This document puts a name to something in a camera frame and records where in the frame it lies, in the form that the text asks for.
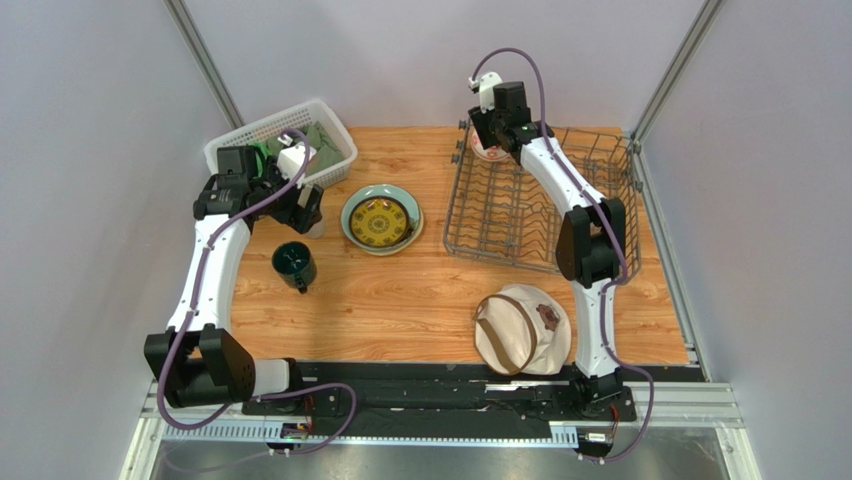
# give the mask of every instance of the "wood grain surface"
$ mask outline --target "wood grain surface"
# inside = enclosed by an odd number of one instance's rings
[[[473,346],[471,315],[479,301],[507,283],[535,285],[571,316],[574,300],[558,275],[500,267],[447,254],[442,232],[455,165],[455,128],[353,128],[359,156],[349,178],[329,187],[322,208],[325,235],[316,240],[274,220],[255,225],[242,258],[233,303],[233,332],[259,358],[481,362]],[[367,254],[340,227],[349,196],[374,183],[392,183],[417,199],[426,224],[414,243],[388,257]],[[616,347],[636,363],[686,363],[680,328],[669,298],[644,209],[640,229],[643,265],[616,291]],[[282,243],[307,244],[318,276],[300,295],[271,266]]]

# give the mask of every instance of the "metal wire rack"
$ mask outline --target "metal wire rack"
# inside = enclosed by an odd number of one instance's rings
[[[488,162],[469,145],[470,125],[460,123],[458,163],[444,246],[450,255],[498,265],[559,274],[554,252],[562,218],[538,181],[514,161]],[[633,170],[633,144],[627,137],[556,129],[562,151],[607,198],[626,207],[625,256],[628,275],[641,267],[639,200],[641,183]]]

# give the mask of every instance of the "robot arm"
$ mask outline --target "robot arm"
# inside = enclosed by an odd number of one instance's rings
[[[149,335],[145,358],[155,376],[181,328],[191,304],[202,252],[207,242],[230,218],[267,199],[287,184],[298,171],[293,159],[304,159],[304,146],[282,151],[279,160],[262,158],[254,147],[219,149],[219,172],[210,177],[193,205],[195,250],[183,294],[165,333]],[[235,403],[252,397],[281,392],[301,379],[294,362],[285,359],[255,360],[231,336],[231,302],[240,259],[248,245],[254,222],[269,215],[299,233],[307,233],[321,221],[323,190],[317,186],[293,188],[255,215],[231,224],[222,232],[207,256],[200,278],[201,290],[166,382],[165,397],[172,407]],[[191,356],[195,349],[200,358]]]
[[[588,379],[584,394],[588,402],[599,402],[621,392],[620,369],[604,348],[601,322],[601,290],[619,274],[616,254],[605,234],[592,234],[593,225],[601,219],[583,191],[596,199],[607,220],[624,246],[625,212],[618,199],[606,199],[590,185],[565,157],[560,148],[554,154],[567,166],[581,189],[552,158],[540,135],[539,123],[531,120],[522,82],[503,82],[499,75],[488,72],[470,80],[471,89],[479,94],[480,104],[469,110],[471,123],[484,148],[500,146],[515,161],[533,174],[544,187],[560,215],[562,228],[556,247],[560,272],[571,282],[576,302],[579,333],[576,366]],[[607,338],[614,336],[613,302],[615,289],[606,295],[605,321]]]

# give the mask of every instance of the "yellow plate center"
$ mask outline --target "yellow plate center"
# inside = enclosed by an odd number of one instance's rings
[[[396,245],[408,233],[408,212],[392,198],[373,197],[359,203],[349,217],[349,229],[368,247]]]

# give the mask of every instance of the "dish rack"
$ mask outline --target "dish rack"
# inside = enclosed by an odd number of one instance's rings
[[[218,173],[219,164],[216,151],[220,147],[232,147],[237,145],[248,145],[252,142],[263,142],[267,138],[278,135],[285,128],[303,128],[315,122],[320,122],[328,135],[334,141],[335,146],[343,155],[343,161],[338,162],[325,170],[305,177],[305,185],[319,185],[327,188],[349,177],[349,167],[358,156],[358,149],[352,136],[346,131],[343,123],[337,115],[322,100],[314,99],[305,103],[280,111],[266,118],[252,122],[233,132],[222,135],[211,140],[204,147],[204,156],[207,157],[207,168],[211,174]]]
[[[562,226],[556,206],[531,173],[514,160],[489,162],[469,145],[470,124],[462,122],[458,163],[444,246],[450,255],[497,265],[560,274],[556,241]],[[620,198],[626,209],[625,258],[628,275],[641,267],[639,193],[633,169],[633,143],[621,135],[555,129],[562,151],[577,170],[607,198]]]

